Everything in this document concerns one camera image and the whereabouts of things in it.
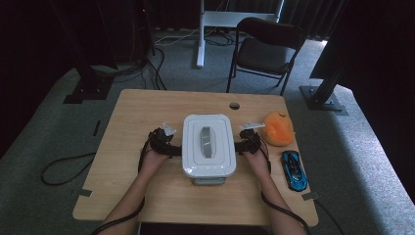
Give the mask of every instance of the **stand base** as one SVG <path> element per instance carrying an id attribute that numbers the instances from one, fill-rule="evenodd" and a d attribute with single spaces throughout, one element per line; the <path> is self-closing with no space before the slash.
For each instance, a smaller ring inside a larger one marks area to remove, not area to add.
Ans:
<path id="1" fill-rule="evenodd" d="M 333 111 L 337 116 L 348 116 L 345 106 L 340 105 L 338 99 L 333 93 L 324 104 L 314 102 L 312 97 L 315 94 L 318 86 L 301 86 L 300 90 L 305 99 L 305 102 L 310 110 L 318 111 Z"/>
<path id="2" fill-rule="evenodd" d="M 105 100 L 113 85 L 113 80 L 113 77 L 101 78 L 94 90 L 86 90 L 80 79 L 72 94 L 65 98 L 64 104 L 82 104 L 83 100 Z"/>

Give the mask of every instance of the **chair backrest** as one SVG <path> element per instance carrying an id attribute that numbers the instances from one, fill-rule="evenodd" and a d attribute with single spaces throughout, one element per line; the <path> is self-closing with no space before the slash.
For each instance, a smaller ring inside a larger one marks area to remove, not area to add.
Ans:
<path id="1" fill-rule="evenodd" d="M 305 32 L 293 25 L 270 22 L 258 18 L 245 18 L 237 25 L 237 31 L 267 44 L 299 50 L 306 39 Z"/>

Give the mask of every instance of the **wooden table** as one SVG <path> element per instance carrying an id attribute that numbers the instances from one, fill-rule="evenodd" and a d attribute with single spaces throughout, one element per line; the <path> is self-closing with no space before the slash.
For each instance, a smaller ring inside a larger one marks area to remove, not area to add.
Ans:
<path id="1" fill-rule="evenodd" d="M 239 110 L 231 110 L 237 102 Z M 262 122 L 271 111 L 286 112 L 284 98 L 275 95 L 248 95 L 181 91 L 127 89 L 121 92 L 94 163 L 83 186 L 92 191 L 79 196 L 73 211 L 76 219 L 102 220 L 121 199 L 137 174 L 140 150 L 149 132 L 165 121 L 178 131 L 172 144 L 181 145 L 184 118 L 192 114 L 223 114 L 230 118 L 235 141 L 239 125 Z M 272 177 L 290 208 L 310 226 L 318 223 L 312 200 L 303 192 L 288 189 L 280 163 L 284 150 L 298 150 L 297 142 L 277 148 L 268 145 Z M 243 156 L 237 155 L 237 169 L 225 184 L 195 186 L 182 169 L 181 159 L 168 160 L 155 176 L 139 215 L 143 222 L 204 224 L 269 224 L 260 198 L 260 189 Z"/>

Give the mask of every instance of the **white desk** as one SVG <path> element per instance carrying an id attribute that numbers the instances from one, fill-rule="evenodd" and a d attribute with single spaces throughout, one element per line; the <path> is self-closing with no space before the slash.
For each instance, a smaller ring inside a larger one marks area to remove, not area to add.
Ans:
<path id="1" fill-rule="evenodd" d="M 201 26 L 198 52 L 198 68 L 202 68 L 205 63 L 205 26 L 224 26 L 236 27 L 236 25 L 248 17 L 260 18 L 271 22 L 279 22 L 284 0 L 278 3 L 277 10 L 274 14 L 263 13 L 241 13 L 241 12 L 215 12 L 205 11 L 205 0 L 201 0 Z"/>

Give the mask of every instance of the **desk leg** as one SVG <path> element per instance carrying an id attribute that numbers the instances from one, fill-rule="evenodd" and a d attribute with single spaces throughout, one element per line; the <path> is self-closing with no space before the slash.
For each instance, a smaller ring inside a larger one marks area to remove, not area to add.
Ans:
<path id="1" fill-rule="evenodd" d="M 200 18 L 200 27 L 199 27 L 199 50 L 198 50 L 198 61 L 196 66 L 198 68 L 203 68 L 205 63 L 205 23 L 204 23 L 204 15 L 205 15 L 205 0 L 201 0 L 201 18 Z"/>

